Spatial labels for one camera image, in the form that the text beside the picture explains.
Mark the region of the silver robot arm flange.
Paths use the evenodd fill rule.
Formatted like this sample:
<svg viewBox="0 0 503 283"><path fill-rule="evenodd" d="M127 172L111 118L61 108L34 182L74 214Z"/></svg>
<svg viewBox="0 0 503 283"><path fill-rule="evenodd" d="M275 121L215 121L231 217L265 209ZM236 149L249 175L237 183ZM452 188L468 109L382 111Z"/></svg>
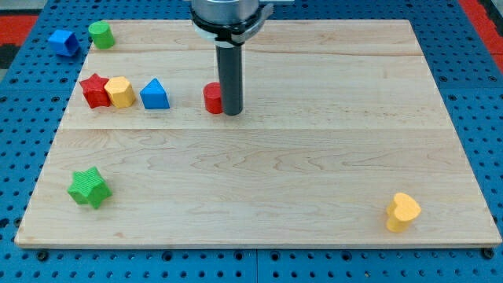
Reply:
<svg viewBox="0 0 503 283"><path fill-rule="evenodd" d="M196 33L220 48L242 46L254 37L275 6L294 0L191 0L190 12Z"/></svg>

